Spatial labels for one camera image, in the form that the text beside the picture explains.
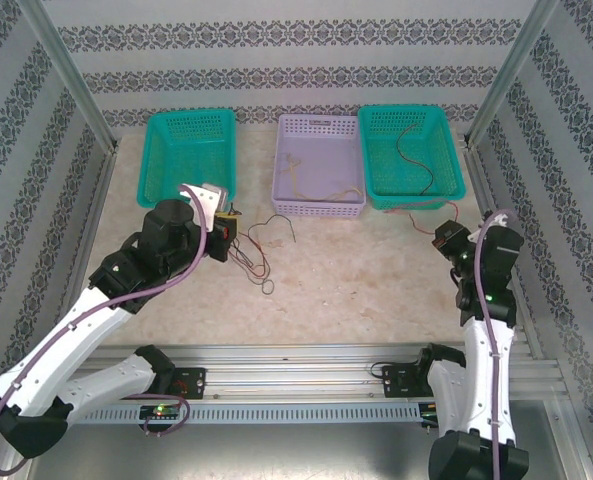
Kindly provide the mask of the lavender plastic basket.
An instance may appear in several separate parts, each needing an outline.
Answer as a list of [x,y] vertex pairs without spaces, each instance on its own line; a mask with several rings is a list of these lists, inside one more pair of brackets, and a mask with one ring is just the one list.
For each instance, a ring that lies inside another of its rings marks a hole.
[[281,115],[272,203],[284,216],[357,218],[366,204],[358,118]]

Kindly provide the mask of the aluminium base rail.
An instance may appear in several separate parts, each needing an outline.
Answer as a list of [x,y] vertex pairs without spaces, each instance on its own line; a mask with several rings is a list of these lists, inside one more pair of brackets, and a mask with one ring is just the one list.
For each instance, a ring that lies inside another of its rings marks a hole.
[[424,343],[162,345],[178,367],[206,370],[206,403],[378,401],[379,362],[412,362]]

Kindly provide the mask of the teal plastic basket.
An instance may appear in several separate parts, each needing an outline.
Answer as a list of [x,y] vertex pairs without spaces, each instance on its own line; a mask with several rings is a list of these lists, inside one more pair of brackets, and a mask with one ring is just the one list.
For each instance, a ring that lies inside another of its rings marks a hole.
[[179,199],[182,183],[237,193],[236,117],[230,109],[198,109],[153,115],[147,123],[137,203],[152,208]]
[[439,209],[466,187],[443,109],[374,105],[358,110],[367,195],[385,210]]

